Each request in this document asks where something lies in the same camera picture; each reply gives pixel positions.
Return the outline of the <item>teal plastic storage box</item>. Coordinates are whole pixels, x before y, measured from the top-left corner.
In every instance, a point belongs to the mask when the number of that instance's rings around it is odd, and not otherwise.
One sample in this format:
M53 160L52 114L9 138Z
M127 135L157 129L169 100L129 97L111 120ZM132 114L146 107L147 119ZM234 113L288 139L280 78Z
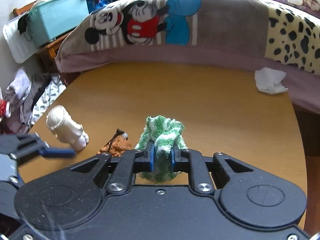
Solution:
M49 0L29 11L27 31L41 47L77 27L88 15L86 0Z

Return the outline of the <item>orange carved toad figurine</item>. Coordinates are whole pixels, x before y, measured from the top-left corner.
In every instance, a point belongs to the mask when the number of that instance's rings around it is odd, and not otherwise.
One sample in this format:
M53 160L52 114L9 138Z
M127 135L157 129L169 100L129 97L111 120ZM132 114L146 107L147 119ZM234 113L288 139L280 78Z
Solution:
M126 132L117 129L116 133L110 139L110 141L105 144L97 154L107 153L111 154L112 157L121 157L121 155L127 151L131 150L132 145L129 141L128 135Z

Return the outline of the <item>pile of clothes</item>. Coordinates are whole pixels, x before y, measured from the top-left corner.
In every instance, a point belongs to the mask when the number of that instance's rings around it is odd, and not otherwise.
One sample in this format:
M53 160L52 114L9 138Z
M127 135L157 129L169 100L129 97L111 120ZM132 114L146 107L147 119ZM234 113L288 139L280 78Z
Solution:
M49 106L65 91L59 74L29 76L18 69L1 99L10 102L11 117L1 120L2 134L25 134L36 124Z

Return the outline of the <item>green white fluffy cloth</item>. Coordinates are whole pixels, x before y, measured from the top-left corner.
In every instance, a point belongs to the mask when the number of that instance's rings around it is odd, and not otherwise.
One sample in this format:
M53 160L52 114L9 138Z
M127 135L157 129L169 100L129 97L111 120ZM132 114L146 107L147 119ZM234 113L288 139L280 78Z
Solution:
M141 172L141 178L153 183L164 183L176 178L179 173L172 170L169 157L174 145L177 145L180 150L187 148L182 137L183 130L184 125L176 119L162 115L147 117L143 133L135 149L146 149L147 143L152 140L155 145L155 161L153 171Z

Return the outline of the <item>wooden side table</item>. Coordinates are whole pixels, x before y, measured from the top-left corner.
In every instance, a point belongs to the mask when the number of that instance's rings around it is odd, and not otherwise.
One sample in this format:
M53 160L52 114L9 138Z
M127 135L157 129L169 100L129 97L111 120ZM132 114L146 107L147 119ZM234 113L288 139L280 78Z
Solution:
M55 58L58 52L58 49L60 48L62 42L65 40L65 38L73 31L71 29L70 31L67 31L63 33L62 35L58 36L57 38L54 38L53 41L42 45L39 50L35 53L37 62L39 63L41 70L43 72L58 72Z

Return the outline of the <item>crumpled white tissue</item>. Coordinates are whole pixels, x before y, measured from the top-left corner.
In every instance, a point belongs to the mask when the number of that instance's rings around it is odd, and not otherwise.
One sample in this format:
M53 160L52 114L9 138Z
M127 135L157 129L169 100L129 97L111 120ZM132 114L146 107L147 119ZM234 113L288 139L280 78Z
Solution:
M264 67L254 73L257 90L269 95L286 93L289 89L282 85L286 72Z

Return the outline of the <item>white ceramic figurine container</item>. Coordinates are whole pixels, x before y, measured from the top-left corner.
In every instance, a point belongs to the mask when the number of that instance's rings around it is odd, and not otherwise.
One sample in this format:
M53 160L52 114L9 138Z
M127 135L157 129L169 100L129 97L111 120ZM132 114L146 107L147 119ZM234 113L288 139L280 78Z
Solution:
M76 152L83 150L89 143L89 136L83 126L75 122L62 105L48 112L46 126L58 141L68 144Z

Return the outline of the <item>red patterned cloth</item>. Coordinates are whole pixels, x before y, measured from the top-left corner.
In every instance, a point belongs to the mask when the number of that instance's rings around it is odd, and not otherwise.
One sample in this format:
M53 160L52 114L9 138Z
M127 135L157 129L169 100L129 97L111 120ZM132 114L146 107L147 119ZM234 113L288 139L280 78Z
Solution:
M11 117L10 102L0 99L0 119Z

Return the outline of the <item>white plastic lid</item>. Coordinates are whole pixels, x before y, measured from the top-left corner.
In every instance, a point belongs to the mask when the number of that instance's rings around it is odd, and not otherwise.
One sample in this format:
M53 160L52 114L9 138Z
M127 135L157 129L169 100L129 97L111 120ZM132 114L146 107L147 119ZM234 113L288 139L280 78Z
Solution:
M21 17L16 17L3 26L3 36L9 46L12 57L19 64L24 63L37 52L37 47L29 33L29 29L22 34L18 30L18 20Z

